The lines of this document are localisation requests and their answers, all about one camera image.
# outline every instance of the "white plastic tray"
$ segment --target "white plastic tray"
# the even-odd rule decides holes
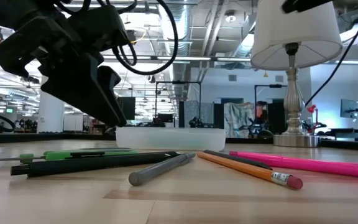
[[[219,151],[226,134],[212,128],[123,127],[117,128],[116,138],[118,147],[131,149]]]

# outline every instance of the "wooden table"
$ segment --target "wooden table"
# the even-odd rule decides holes
[[[46,150],[115,146],[112,141],[0,144],[0,157]],[[226,151],[358,162],[358,151],[228,144]],[[27,179],[0,162],[0,223],[358,223],[358,178],[276,169],[300,177],[290,190],[195,158],[153,181],[132,187],[128,175],[144,166]]]

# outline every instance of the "gray marker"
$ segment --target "gray marker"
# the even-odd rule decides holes
[[[133,172],[129,174],[129,183],[133,186],[142,185],[160,174],[189,163],[191,158],[195,156],[196,154],[194,152],[184,153],[180,156],[159,162],[158,164],[154,164],[140,171]]]

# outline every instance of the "white lampshade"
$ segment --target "white lampshade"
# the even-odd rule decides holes
[[[264,70],[288,70],[284,45],[298,42],[296,67],[327,62],[342,51],[332,2],[305,12],[284,14],[284,0],[260,0],[251,64]]]

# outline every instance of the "table lamp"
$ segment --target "table lamp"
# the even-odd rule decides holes
[[[302,129],[305,102],[297,84],[298,69],[327,62],[342,51],[332,2],[305,12],[284,14],[284,0],[260,0],[251,64],[263,70],[285,70],[288,77],[284,108],[288,129],[275,135],[276,146],[317,147],[319,139]]]

